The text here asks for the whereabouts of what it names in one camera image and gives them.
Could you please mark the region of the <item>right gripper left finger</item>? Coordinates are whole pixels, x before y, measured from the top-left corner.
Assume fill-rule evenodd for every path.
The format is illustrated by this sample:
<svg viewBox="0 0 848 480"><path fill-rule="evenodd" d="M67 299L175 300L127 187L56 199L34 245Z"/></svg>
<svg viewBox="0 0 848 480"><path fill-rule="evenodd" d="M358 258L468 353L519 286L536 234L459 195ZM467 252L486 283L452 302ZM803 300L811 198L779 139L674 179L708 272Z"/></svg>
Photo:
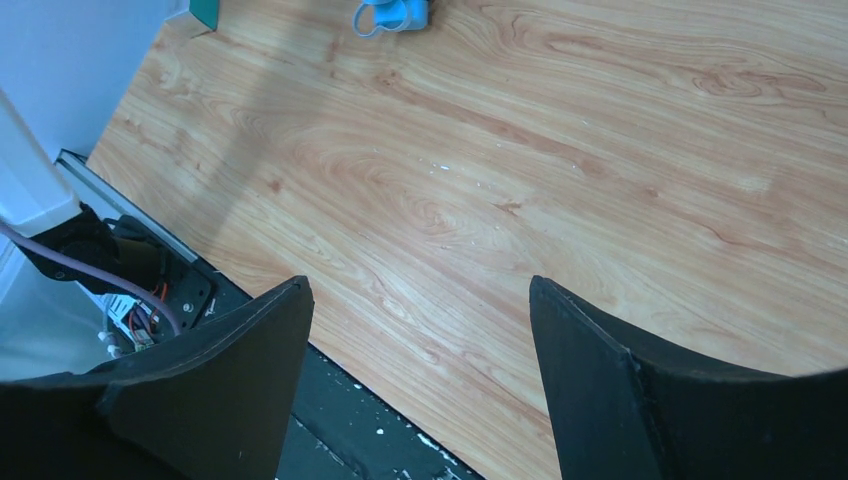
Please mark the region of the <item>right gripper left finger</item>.
<svg viewBox="0 0 848 480"><path fill-rule="evenodd" d="M295 276L87 373L3 383L2 477L274 478L313 311Z"/></svg>

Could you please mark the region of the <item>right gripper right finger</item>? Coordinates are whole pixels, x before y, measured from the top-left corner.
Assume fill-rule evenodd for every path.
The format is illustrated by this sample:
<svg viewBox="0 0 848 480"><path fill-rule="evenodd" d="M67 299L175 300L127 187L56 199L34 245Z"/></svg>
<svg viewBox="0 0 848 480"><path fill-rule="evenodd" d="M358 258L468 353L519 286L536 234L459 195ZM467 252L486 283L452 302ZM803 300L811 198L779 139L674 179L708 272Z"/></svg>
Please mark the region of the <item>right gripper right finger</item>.
<svg viewBox="0 0 848 480"><path fill-rule="evenodd" d="M843 479L847 373L728 363L610 315L551 279L529 286L566 479Z"/></svg>

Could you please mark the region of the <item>light blue folding umbrella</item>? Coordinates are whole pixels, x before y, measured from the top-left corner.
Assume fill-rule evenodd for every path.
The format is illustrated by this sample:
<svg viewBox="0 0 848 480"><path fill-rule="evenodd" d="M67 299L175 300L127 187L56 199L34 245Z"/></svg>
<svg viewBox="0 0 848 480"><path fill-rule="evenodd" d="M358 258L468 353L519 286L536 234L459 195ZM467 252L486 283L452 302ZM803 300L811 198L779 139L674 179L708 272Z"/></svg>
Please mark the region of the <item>light blue folding umbrella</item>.
<svg viewBox="0 0 848 480"><path fill-rule="evenodd" d="M373 27L364 32L359 23L367 10L372 11ZM361 38L372 38L384 32L423 30L429 24L429 10L428 0L365 0L354 12L352 29Z"/></svg>

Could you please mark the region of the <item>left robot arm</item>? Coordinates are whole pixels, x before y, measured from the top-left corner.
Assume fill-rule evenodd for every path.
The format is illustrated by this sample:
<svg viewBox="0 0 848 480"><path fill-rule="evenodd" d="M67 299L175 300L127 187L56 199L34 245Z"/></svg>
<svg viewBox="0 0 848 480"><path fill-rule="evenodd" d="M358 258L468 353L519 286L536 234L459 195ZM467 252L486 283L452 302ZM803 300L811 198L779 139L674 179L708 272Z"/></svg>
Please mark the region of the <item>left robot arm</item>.
<svg viewBox="0 0 848 480"><path fill-rule="evenodd" d="M116 240L47 157L6 94L1 95L1 233L48 279L95 294L129 292Z"/></svg>

